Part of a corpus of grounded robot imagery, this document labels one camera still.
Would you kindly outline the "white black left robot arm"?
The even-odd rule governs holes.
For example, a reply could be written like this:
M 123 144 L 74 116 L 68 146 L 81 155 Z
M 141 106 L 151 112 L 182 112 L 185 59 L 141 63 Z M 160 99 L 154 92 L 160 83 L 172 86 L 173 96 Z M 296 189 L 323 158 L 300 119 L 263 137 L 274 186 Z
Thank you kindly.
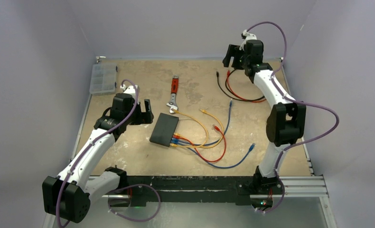
M 136 95 L 118 93 L 112 106 L 97 119 L 89 140 L 75 158 L 55 177 L 47 176 L 42 183 L 45 212 L 56 217 L 60 228 L 70 222 L 81 222 L 92 203 L 113 191 L 131 192 L 143 184 L 130 185 L 127 172 L 109 167 L 98 178 L 90 175 L 104 154 L 114 145 L 128 125 L 150 124 L 154 115 L 150 100 L 144 99 L 145 111 Z

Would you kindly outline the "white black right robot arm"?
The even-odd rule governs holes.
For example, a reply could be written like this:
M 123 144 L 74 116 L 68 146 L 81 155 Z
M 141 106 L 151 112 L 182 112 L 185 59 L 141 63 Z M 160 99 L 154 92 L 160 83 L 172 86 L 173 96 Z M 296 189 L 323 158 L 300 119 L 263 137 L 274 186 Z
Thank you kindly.
M 250 186 L 265 193 L 280 184 L 278 179 L 285 149 L 294 145 L 304 134 L 306 107 L 296 104 L 275 78 L 268 63 L 263 62 L 263 42 L 252 39 L 241 45 L 230 44 L 222 61 L 224 67 L 244 71 L 250 81 L 262 92 L 271 107 L 266 121 L 269 144 L 265 156 L 256 167 Z

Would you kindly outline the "black network switch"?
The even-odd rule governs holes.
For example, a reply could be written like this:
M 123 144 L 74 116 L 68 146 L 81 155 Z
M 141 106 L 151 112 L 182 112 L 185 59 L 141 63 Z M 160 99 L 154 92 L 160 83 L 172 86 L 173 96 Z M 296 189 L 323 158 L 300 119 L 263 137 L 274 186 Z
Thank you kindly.
M 160 113 L 149 141 L 161 146 L 170 147 L 178 122 L 178 117 Z

